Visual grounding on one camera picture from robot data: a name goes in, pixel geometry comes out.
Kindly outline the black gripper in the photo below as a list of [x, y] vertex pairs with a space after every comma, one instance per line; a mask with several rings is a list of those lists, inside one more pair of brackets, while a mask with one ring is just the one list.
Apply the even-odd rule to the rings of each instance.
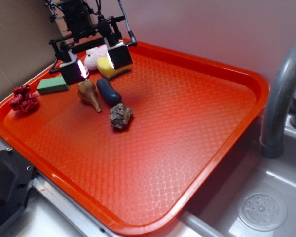
[[118, 22], [125, 15], [105, 18], [101, 13], [101, 2], [96, 1], [94, 11], [84, 0], [47, 0], [45, 5], [51, 10], [51, 22], [64, 19], [67, 35], [51, 39], [49, 44], [55, 51], [56, 60], [50, 74], [60, 73], [66, 85], [74, 85], [87, 79], [82, 61], [75, 53], [105, 44], [109, 63], [114, 69], [133, 64], [129, 49], [118, 28]]

